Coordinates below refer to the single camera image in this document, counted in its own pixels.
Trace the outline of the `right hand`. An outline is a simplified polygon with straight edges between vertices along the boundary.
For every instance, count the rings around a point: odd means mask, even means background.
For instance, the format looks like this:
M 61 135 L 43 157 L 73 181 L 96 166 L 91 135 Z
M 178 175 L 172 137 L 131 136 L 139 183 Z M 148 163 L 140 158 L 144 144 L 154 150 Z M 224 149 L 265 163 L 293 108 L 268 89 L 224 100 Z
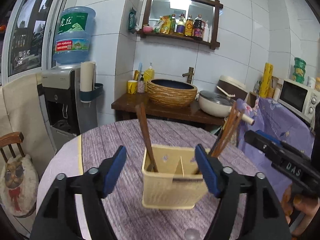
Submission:
M 293 198 L 293 201 L 291 201 L 291 194 L 292 184 L 290 184 L 283 193 L 281 207 L 283 208 L 288 224 L 291 222 L 290 216 L 293 213 L 293 209 L 304 213 L 304 218 L 291 233 L 292 239 L 297 239 L 297 237 L 299 237 L 307 229 L 314 216 L 316 215 L 319 209 L 319 199 L 315 200 L 305 197 L 301 194 L 296 194 Z

